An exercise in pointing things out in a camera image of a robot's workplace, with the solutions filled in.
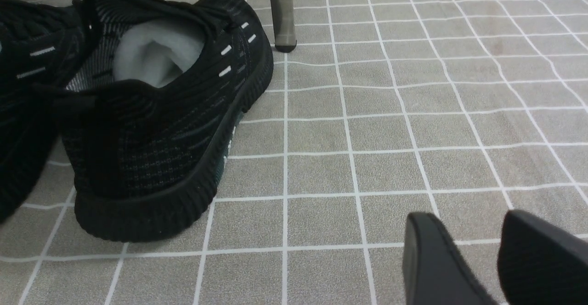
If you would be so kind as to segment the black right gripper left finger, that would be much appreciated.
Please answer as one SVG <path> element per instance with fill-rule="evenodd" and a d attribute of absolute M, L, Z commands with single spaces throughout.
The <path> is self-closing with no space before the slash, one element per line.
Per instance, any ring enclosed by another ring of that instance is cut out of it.
<path fill-rule="evenodd" d="M 497 305 L 432 213 L 406 217 L 402 273 L 407 305 Z"/>

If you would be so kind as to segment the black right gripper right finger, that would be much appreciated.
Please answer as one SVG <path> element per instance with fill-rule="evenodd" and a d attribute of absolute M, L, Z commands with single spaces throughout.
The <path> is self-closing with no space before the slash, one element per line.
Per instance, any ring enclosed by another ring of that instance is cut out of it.
<path fill-rule="evenodd" d="M 588 245 L 527 211 L 504 217 L 498 279 L 511 305 L 585 305 Z"/>

